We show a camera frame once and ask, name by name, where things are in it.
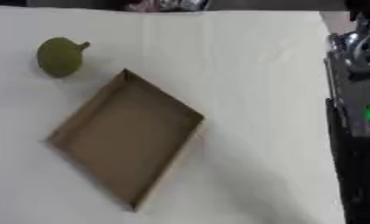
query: white tablecloth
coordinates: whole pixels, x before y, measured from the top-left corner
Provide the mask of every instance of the white tablecloth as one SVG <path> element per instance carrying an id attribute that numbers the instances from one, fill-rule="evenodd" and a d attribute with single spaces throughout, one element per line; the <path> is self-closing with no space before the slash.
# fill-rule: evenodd
<path id="1" fill-rule="evenodd" d="M 342 224 L 317 12 L 137 15 L 0 8 L 0 224 Z M 66 80 L 40 43 L 90 41 Z M 129 68 L 207 120 L 139 213 L 124 212 L 45 138 Z"/>

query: cardboard tray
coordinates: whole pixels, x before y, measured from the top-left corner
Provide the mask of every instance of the cardboard tray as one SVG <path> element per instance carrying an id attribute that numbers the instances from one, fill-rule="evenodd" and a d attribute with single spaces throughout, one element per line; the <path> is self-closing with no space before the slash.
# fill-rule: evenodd
<path id="1" fill-rule="evenodd" d="M 136 210 L 203 116 L 128 70 L 49 141 Z"/>

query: dark background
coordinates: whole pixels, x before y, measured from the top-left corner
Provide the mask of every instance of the dark background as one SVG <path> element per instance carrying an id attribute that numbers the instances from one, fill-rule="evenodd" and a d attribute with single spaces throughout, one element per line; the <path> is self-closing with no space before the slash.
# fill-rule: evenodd
<path id="1" fill-rule="evenodd" d="M 0 4 L 31 7 L 77 7 L 120 10 L 122 5 L 137 0 L 0 0 Z M 301 10 L 342 11 L 343 0 L 212 0 L 211 11 L 223 10 Z"/>

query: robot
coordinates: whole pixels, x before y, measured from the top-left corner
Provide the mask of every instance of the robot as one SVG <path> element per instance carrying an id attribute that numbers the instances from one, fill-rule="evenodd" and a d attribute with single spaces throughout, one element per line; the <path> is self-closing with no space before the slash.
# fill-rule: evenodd
<path id="1" fill-rule="evenodd" d="M 328 37 L 326 99 L 346 223 L 370 224 L 370 0 L 346 0 L 355 31 Z"/>

